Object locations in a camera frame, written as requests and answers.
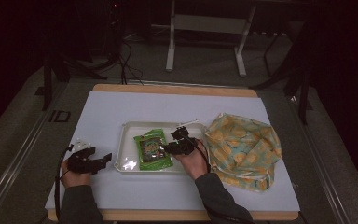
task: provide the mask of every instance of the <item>white tabletop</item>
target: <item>white tabletop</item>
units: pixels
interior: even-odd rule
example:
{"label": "white tabletop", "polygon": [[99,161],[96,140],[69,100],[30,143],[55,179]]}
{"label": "white tabletop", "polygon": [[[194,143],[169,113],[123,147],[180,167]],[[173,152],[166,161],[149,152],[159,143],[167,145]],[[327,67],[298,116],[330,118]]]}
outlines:
{"label": "white tabletop", "polygon": [[[122,125],[129,121],[187,122],[205,126],[228,113],[269,123],[260,98],[92,91],[73,135],[97,148],[91,158],[113,153],[107,168],[92,176],[100,209],[204,210],[193,180],[187,175],[123,174],[115,169]],[[299,211],[283,160],[276,163],[275,183],[265,192],[225,185],[236,203],[249,211]],[[54,208],[53,191],[46,203]]]}

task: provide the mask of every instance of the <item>metal stand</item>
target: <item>metal stand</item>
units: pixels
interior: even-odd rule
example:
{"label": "metal stand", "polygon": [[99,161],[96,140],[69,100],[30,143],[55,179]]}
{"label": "metal stand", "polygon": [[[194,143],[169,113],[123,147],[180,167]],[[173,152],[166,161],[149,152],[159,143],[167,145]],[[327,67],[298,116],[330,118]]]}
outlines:
{"label": "metal stand", "polygon": [[252,24],[256,6],[251,6],[247,19],[215,18],[204,16],[192,16],[175,14],[175,0],[171,1],[171,25],[170,25],[170,45],[168,47],[167,72],[173,70],[175,54],[175,29],[193,30],[203,32],[218,32],[227,34],[241,35],[240,44],[234,48],[235,57],[240,77],[246,76],[245,65],[242,58],[243,46]]}

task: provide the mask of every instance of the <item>white table leg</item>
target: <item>white table leg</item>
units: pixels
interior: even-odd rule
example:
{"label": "white table leg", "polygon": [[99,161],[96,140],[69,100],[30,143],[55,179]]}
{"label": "white table leg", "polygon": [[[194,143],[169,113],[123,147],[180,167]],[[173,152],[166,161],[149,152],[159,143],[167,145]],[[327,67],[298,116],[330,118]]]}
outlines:
{"label": "white table leg", "polygon": [[175,0],[171,1],[171,25],[170,25],[170,45],[168,46],[167,65],[165,70],[171,72],[173,70],[173,59],[175,56]]}
{"label": "white table leg", "polygon": [[249,29],[251,28],[252,19],[255,14],[255,8],[256,6],[252,6],[251,11],[249,12],[248,19],[246,20],[246,23],[243,27],[241,42],[237,47],[234,48],[235,58],[237,60],[238,72],[240,74],[240,77],[246,76],[245,65],[243,63],[243,58],[242,58],[242,50],[243,50],[243,46],[245,45],[246,37],[248,37]]}

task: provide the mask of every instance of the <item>gray sleeve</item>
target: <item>gray sleeve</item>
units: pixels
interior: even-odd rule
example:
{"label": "gray sleeve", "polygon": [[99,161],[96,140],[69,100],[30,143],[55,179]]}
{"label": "gray sleeve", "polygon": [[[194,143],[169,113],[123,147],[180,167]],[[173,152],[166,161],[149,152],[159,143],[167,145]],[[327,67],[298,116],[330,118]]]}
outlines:
{"label": "gray sleeve", "polygon": [[200,176],[196,186],[212,223],[254,223],[249,211],[235,203],[217,174]]}
{"label": "gray sleeve", "polygon": [[60,224],[103,223],[103,216],[94,200],[92,188],[88,185],[71,187],[65,190],[60,214]]}

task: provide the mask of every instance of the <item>hand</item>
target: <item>hand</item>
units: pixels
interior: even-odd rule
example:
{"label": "hand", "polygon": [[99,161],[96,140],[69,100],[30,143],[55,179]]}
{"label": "hand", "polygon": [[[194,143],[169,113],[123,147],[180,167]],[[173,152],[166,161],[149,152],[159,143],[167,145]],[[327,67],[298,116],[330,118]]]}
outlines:
{"label": "hand", "polygon": [[78,174],[72,171],[68,171],[68,160],[65,160],[61,163],[62,169],[62,179],[61,182],[63,186],[67,188],[80,186],[80,185],[90,185],[90,176],[91,174]]}
{"label": "hand", "polygon": [[[197,142],[197,147],[201,149],[202,153],[206,156],[205,148],[201,140],[198,140]],[[198,177],[208,173],[206,162],[196,148],[194,148],[189,155],[173,156],[182,163],[185,171],[191,176],[191,178],[193,178],[193,180],[196,180]]]}

